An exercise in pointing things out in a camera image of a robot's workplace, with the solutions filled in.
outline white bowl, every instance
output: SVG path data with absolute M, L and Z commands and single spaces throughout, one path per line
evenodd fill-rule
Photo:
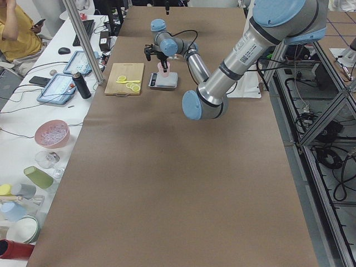
M 38 221 L 34 217 L 24 217 L 9 227 L 6 239 L 20 243 L 32 243 L 38 236 Z

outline black bottle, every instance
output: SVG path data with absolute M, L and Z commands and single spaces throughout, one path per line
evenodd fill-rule
M 87 99 L 91 97 L 91 92 L 89 91 L 89 88 L 84 80 L 83 75 L 81 75 L 81 73 L 78 71 L 73 71 L 72 76 L 73 76 L 73 82 L 76 85 L 82 98 Z

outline white wall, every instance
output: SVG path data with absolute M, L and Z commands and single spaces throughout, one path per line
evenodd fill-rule
M 236 7 L 238 0 L 190 0 L 190 7 Z
M 42 34 L 54 36 L 62 26 L 60 14 L 66 10 L 62 0 L 17 0 L 17 3 L 35 23 L 46 19 Z

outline robotic arm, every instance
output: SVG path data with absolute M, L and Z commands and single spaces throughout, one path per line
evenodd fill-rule
M 212 74 L 198 54 L 197 45 L 172 37 L 162 19 L 151 23 L 154 38 L 151 54 L 161 53 L 167 59 L 178 53 L 187 60 L 199 85 L 183 96 L 186 117 L 218 118 L 228 108 L 226 92 L 268 47 L 283 40 L 286 45 L 297 45 L 323 38 L 327 10 L 328 0 L 255 0 L 249 29 Z

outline blue joint cap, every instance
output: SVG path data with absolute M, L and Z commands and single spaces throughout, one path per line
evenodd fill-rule
M 182 108 L 184 115 L 191 120 L 200 120 L 202 108 L 197 93 L 193 90 L 185 92 L 182 99 Z
M 166 29 L 166 22 L 163 19 L 157 18 L 151 22 L 151 31 L 159 32 L 159 31 L 164 31 L 165 29 Z
M 262 27 L 276 27 L 294 18 L 305 5 L 306 0 L 256 0 L 253 17 Z
M 195 50 L 199 51 L 199 46 L 196 42 L 193 43 L 193 45 L 195 46 Z
M 286 39 L 284 39 L 284 43 L 286 45 L 295 45 L 295 44 L 302 45 L 305 43 L 316 42 L 316 41 L 322 39 L 325 36 L 326 32 L 327 32 L 327 28 L 325 27 L 325 28 L 317 30 L 315 32 L 310 32 L 310 33 L 292 37 L 292 38 L 286 38 Z
M 160 43 L 160 48 L 163 54 L 165 54 L 168 57 L 174 56 L 174 54 L 176 54 L 178 51 L 178 45 L 172 39 L 164 39 Z

